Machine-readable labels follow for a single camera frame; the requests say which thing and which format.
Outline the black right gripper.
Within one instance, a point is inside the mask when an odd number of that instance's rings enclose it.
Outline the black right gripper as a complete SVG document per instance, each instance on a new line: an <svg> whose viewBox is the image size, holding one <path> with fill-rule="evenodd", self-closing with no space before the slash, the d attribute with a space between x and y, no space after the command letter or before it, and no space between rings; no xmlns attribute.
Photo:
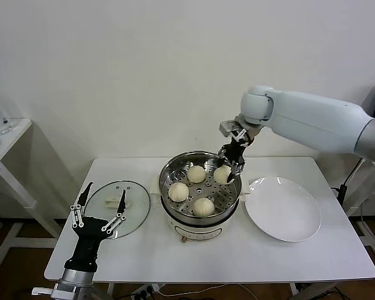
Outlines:
<svg viewBox="0 0 375 300"><path fill-rule="evenodd" d="M228 133L228 137L231 139L230 143L224 144L218 152L220 161L228 165L230 168L226 182L229 184L239 176L245 166L245 160L243 154L255 140L255 137L247 135L246 132L241 134L238 130L233 130Z"/></svg>

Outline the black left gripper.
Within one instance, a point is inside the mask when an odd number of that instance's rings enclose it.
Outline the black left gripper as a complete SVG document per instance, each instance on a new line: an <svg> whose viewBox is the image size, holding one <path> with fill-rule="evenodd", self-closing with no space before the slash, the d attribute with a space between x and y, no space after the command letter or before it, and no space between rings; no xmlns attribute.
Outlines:
<svg viewBox="0 0 375 300"><path fill-rule="evenodd" d="M122 192L117 213L109 222L95 217L84 217L84 208L88 201L89 192L93 182L78 196L75 203L70 206L72 227L78 236L73 255L65 264L65 269L95 273L98 269L96 259L101 241L109 237L125 220L126 191Z"/></svg>

